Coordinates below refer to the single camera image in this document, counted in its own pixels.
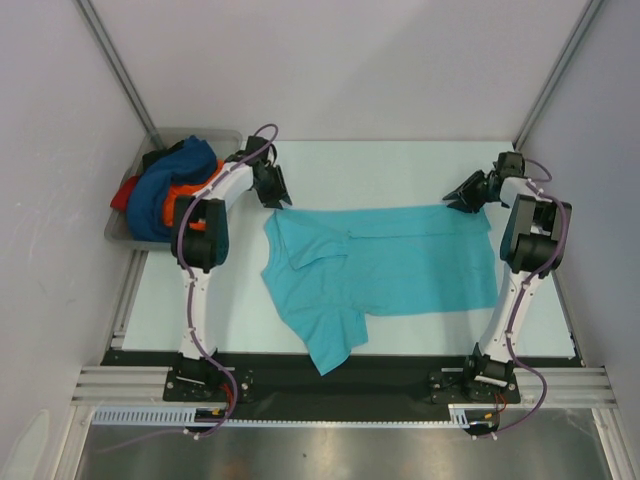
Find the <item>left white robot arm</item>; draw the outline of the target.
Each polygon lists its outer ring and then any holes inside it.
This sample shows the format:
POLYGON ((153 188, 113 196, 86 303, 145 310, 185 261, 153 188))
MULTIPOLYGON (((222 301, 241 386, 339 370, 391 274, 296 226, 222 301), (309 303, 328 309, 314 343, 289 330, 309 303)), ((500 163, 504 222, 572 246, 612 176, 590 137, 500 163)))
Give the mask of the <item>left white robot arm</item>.
POLYGON ((276 160, 274 140, 256 132, 224 161, 212 180, 195 193, 176 198, 171 253, 183 274, 186 327, 166 377, 165 401, 206 402, 220 389, 233 387, 233 375, 215 358, 217 346, 207 334, 209 286, 228 257, 228 211, 244 193, 255 192, 267 209, 292 204, 276 160))

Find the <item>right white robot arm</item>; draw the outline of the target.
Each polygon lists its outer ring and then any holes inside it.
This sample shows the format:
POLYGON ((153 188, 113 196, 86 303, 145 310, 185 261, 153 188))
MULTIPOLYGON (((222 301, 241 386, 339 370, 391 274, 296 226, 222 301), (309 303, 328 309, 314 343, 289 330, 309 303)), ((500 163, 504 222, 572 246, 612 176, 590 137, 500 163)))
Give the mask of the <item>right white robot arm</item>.
POLYGON ((476 214, 488 203, 509 210, 499 248, 505 270, 497 304, 462 373, 442 386, 454 400, 490 403, 517 390, 514 369, 524 366, 515 354, 520 329, 539 286, 564 256, 573 206, 544 191, 551 175, 529 177, 529 163, 518 152, 502 152, 492 170, 474 172, 443 197, 447 207, 463 213, 476 214))

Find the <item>light blue t-shirt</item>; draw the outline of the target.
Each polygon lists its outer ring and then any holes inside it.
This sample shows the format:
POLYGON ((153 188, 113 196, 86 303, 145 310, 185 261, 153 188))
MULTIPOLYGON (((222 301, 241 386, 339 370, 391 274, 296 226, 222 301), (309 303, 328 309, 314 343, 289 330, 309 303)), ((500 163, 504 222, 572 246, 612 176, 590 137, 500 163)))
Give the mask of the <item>light blue t-shirt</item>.
POLYGON ((264 284, 281 320, 326 375, 368 341, 366 318, 495 306, 485 214, 443 205, 278 210, 265 223, 264 284))

